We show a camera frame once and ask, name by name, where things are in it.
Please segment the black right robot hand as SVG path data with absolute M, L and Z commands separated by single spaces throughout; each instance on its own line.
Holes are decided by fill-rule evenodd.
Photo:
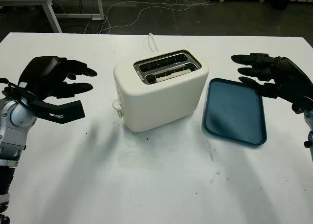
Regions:
M 238 69 L 239 80 L 263 97 L 280 97 L 301 109 L 313 108 L 313 83 L 289 58 L 265 53 L 233 55 L 231 60 L 245 65 Z

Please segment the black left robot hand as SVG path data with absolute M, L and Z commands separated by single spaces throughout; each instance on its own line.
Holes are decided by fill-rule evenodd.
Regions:
M 89 83 L 72 83 L 76 76 L 97 76 L 97 72 L 87 64 L 60 58 L 57 56 L 40 56 L 33 58 L 20 75 L 18 86 L 34 94 L 41 100 L 48 97 L 72 98 L 77 94 L 93 89 Z

